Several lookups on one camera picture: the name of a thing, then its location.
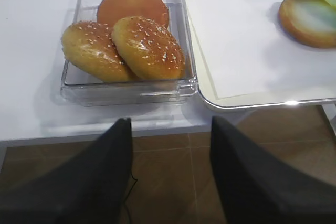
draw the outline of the clear plastic container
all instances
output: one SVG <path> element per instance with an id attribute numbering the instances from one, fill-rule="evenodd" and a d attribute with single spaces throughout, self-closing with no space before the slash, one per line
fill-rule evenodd
<path id="1" fill-rule="evenodd" d="M 73 22 L 96 21 L 102 0 L 78 0 Z M 186 71 L 183 79 L 103 83 L 65 61 L 61 95 L 83 106 L 125 103 L 181 102 L 197 92 L 196 69 L 190 39 L 185 0 L 163 0 L 170 12 L 169 30 L 184 52 Z"/>

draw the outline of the hamburger bun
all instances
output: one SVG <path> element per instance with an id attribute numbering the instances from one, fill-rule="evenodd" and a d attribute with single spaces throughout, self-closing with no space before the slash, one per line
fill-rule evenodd
<path id="1" fill-rule="evenodd" d="M 96 22 L 70 25 L 61 38 L 65 58 L 104 82 L 135 79 L 111 40 L 112 29 Z"/>
<path id="2" fill-rule="evenodd" d="M 284 0 L 279 18 L 297 41 L 317 48 L 336 47 L 336 8 L 325 0 Z"/>
<path id="3" fill-rule="evenodd" d="M 164 27 L 169 24 L 169 11 L 162 0 L 103 0 L 97 12 L 97 22 L 113 27 L 121 18 L 142 16 Z"/>
<path id="4" fill-rule="evenodd" d="M 112 39 L 120 56 L 143 80 L 179 79 L 184 74 L 182 50 L 172 34 L 142 17 L 119 20 Z"/>

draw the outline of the white table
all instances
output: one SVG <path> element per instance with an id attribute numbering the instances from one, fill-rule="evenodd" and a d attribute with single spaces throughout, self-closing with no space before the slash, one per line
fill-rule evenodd
<path id="1" fill-rule="evenodd" d="M 209 131 L 210 111 L 197 95 L 183 105 L 85 108 L 60 96 L 60 37 L 76 0 L 0 0 L 0 165 L 6 147 L 94 139 L 120 117 L 134 136 Z M 223 114 L 236 124 L 247 113 Z"/>

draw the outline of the tan bun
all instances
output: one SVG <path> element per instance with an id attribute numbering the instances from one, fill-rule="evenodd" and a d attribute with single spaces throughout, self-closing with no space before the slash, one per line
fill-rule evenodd
<path id="1" fill-rule="evenodd" d="M 279 17 L 297 41 L 317 48 L 336 47 L 336 9 L 325 0 L 284 0 Z"/>
<path id="2" fill-rule="evenodd" d="M 142 17 L 119 20 L 112 39 L 120 56 L 143 80 L 179 79 L 184 57 L 173 35 L 163 26 Z"/>
<path id="3" fill-rule="evenodd" d="M 111 41 L 107 25 L 78 22 L 69 26 L 63 36 L 65 58 L 83 71 L 104 82 L 124 82 L 136 79 L 119 56 Z"/>
<path id="4" fill-rule="evenodd" d="M 103 0 L 98 7 L 97 22 L 113 27 L 129 16 L 150 18 L 166 28 L 169 24 L 169 11 L 162 0 Z"/>

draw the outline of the brown tile floor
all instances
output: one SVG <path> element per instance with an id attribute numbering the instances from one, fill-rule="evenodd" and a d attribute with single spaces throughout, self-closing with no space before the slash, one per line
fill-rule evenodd
<path id="1" fill-rule="evenodd" d="M 336 146 L 318 107 L 261 110 L 239 128 L 288 164 L 336 185 Z M 226 223 L 211 173 L 209 139 L 205 132 L 134 140 L 133 173 L 139 182 L 127 202 L 134 223 Z M 45 173 L 87 145 L 10 148 L 0 189 Z"/>

